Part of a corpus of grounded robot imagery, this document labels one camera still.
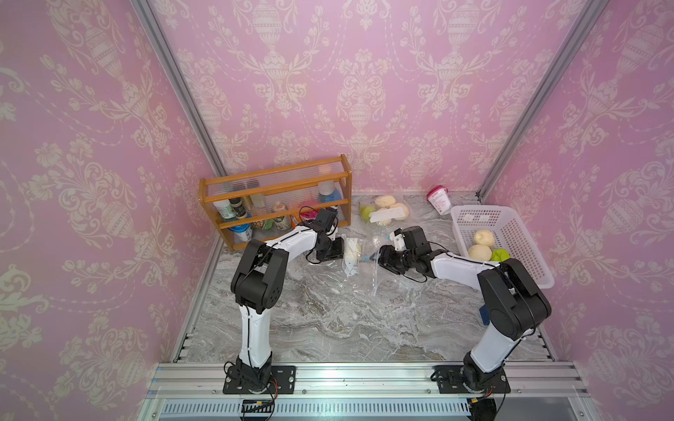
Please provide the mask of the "beige pear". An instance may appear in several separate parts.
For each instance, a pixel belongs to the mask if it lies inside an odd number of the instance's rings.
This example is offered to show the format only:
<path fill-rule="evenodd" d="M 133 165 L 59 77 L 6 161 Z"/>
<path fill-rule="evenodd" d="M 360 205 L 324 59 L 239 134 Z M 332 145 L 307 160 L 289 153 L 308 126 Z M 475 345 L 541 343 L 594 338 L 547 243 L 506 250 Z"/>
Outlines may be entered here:
<path fill-rule="evenodd" d="M 474 261 L 491 261 L 493 251 L 487 245 L 476 244 L 469 249 L 469 258 Z"/>
<path fill-rule="evenodd" d="M 358 262 L 363 255 L 363 242 L 357 238 L 345 238 L 344 260 Z"/>
<path fill-rule="evenodd" d="M 496 244 L 496 237 L 495 234 L 490 230 L 478 230 L 474 234 L 474 242 L 476 245 L 494 247 Z"/>

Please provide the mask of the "clear zip-top bag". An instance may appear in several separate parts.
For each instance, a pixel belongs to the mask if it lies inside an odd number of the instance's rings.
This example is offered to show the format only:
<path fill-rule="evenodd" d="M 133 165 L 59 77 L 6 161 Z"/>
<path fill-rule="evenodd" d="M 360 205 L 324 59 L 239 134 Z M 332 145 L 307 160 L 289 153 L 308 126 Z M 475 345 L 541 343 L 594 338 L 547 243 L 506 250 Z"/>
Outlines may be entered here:
<path fill-rule="evenodd" d="M 391 234 L 412 221 L 412 205 L 393 194 L 360 196 L 357 210 L 367 240 L 374 248 L 389 244 Z"/>
<path fill-rule="evenodd" d="M 379 267 L 377 257 L 379 248 L 369 244 L 367 238 L 361 236 L 342 235 L 345 250 L 345 238 L 357 238 L 363 242 L 363 255 L 358 262 L 342 259 L 342 271 L 346 277 L 348 289 L 356 296 L 365 298 L 379 298 L 393 293 L 400 286 L 397 278 L 390 272 Z"/>

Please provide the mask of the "green pear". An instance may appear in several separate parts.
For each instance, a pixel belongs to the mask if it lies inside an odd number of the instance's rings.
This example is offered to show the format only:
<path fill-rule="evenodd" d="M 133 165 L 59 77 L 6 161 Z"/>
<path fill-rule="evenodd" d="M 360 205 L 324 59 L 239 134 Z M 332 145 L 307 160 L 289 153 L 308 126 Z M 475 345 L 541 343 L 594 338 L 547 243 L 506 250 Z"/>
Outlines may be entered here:
<path fill-rule="evenodd" d="M 511 258 L 511 254 L 503 248 L 499 248 L 496 250 L 493 250 L 493 253 L 491 254 L 490 261 L 494 262 L 502 262 L 502 261 L 507 261 Z"/>
<path fill-rule="evenodd" d="M 370 214 L 375 212 L 377 208 L 374 205 L 366 205 L 360 207 L 360 215 L 365 223 L 370 223 Z"/>

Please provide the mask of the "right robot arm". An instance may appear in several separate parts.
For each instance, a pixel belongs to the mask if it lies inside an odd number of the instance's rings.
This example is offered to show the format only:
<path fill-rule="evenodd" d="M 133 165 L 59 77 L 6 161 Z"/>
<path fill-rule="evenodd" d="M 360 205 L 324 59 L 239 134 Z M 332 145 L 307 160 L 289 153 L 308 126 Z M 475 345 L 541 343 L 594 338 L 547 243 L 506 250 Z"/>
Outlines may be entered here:
<path fill-rule="evenodd" d="M 463 358 L 460 370 L 463 387 L 489 394 L 505 380 L 504 364 L 517 345 L 536 333 L 552 314 L 546 296 L 522 262 L 479 261 L 434 249 L 419 226 L 397 229 L 393 243 L 379 248 L 370 259 L 394 275 L 408 280 L 410 270 L 421 278 L 449 280 L 481 292 L 487 329 L 477 345 Z"/>

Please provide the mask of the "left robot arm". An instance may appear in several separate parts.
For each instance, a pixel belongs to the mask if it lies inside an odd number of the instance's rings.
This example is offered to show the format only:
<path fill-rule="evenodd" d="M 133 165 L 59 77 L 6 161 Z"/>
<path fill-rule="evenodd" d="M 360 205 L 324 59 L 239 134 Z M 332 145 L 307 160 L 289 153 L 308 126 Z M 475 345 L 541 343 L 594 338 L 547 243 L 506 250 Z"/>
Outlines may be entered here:
<path fill-rule="evenodd" d="M 318 211 L 275 240 L 251 240 L 233 273 L 231 291 L 242 316 L 242 346 L 225 369 L 225 394 L 263 392 L 273 385 L 270 321 L 284 288 L 289 262 L 300 255 L 327 255 L 333 249 L 338 212 Z"/>

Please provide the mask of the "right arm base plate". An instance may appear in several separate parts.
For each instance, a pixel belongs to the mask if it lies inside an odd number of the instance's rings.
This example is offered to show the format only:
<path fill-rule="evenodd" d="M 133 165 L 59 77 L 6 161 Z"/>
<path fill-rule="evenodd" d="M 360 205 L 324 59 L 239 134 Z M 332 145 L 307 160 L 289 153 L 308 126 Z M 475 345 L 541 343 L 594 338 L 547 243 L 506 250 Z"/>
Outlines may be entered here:
<path fill-rule="evenodd" d="M 443 395 L 473 394 L 485 396 L 508 394 L 510 384 L 503 367 L 491 373 L 483 373 L 477 366 L 461 364 L 437 365 L 433 367 L 430 380 Z"/>

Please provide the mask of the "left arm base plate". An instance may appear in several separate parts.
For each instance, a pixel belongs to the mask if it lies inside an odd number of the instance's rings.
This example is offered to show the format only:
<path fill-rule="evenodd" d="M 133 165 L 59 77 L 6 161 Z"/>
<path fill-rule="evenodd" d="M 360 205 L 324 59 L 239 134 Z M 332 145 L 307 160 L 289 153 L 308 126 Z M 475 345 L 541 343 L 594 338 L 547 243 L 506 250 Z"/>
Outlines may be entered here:
<path fill-rule="evenodd" d="M 251 368 L 246 364 L 224 366 L 224 395 L 292 395 L 295 391 L 297 367 L 271 365 Z"/>

